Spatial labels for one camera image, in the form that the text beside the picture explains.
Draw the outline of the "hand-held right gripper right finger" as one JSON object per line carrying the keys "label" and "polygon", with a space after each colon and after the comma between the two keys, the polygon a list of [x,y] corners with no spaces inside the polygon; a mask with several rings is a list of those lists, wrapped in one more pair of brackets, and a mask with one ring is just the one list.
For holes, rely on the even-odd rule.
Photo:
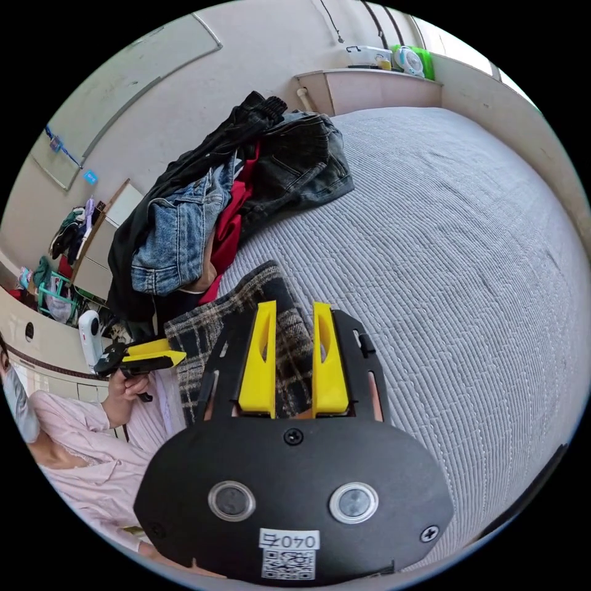
{"label": "hand-held right gripper right finger", "polygon": [[348,393],[339,342],[329,304],[313,304],[312,414],[317,418],[348,411]]}

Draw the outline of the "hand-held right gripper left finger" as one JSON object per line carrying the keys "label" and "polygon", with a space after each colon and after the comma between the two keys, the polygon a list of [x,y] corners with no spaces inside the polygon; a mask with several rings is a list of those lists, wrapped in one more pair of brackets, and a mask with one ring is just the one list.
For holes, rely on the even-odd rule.
{"label": "hand-held right gripper left finger", "polygon": [[243,414],[276,417],[276,301],[258,304],[238,395]]}

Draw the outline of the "person's left hand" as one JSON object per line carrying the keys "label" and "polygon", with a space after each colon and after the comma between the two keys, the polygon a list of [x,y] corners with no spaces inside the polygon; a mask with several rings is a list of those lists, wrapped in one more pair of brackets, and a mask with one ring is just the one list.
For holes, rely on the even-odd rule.
{"label": "person's left hand", "polygon": [[135,401],[147,392],[149,383],[148,374],[126,377],[121,369],[110,376],[108,394],[102,402],[102,408],[111,428],[128,423]]}

